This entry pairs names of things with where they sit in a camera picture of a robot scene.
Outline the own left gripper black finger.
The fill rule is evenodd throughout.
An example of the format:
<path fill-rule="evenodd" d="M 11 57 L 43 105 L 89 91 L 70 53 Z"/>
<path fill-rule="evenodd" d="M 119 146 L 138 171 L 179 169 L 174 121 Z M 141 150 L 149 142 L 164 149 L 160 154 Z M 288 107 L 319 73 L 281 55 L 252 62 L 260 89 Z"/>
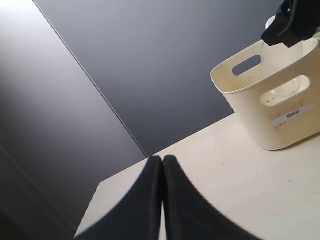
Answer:
<path fill-rule="evenodd" d="M 168 240 L 254 240 L 255 236 L 216 210 L 196 189 L 178 159 L 163 159 L 164 216 Z"/>
<path fill-rule="evenodd" d="M 163 164 L 151 156 L 102 181 L 80 222 L 76 240 L 157 240 Z"/>

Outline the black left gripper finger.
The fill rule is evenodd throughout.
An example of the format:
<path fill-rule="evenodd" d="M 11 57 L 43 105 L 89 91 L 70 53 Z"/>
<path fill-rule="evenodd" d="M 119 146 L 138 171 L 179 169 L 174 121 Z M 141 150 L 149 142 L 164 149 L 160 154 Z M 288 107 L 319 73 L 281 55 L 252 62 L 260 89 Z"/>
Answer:
<path fill-rule="evenodd" d="M 284 29 L 284 44 L 291 48 L 309 40 L 320 27 L 319 0 L 290 0 L 288 24 Z"/>
<path fill-rule="evenodd" d="M 298 1 L 284 0 L 278 8 L 273 22 L 261 35 L 261 39 L 268 46 L 284 44 L 295 46 L 300 42 L 298 35 L 292 30 Z"/>

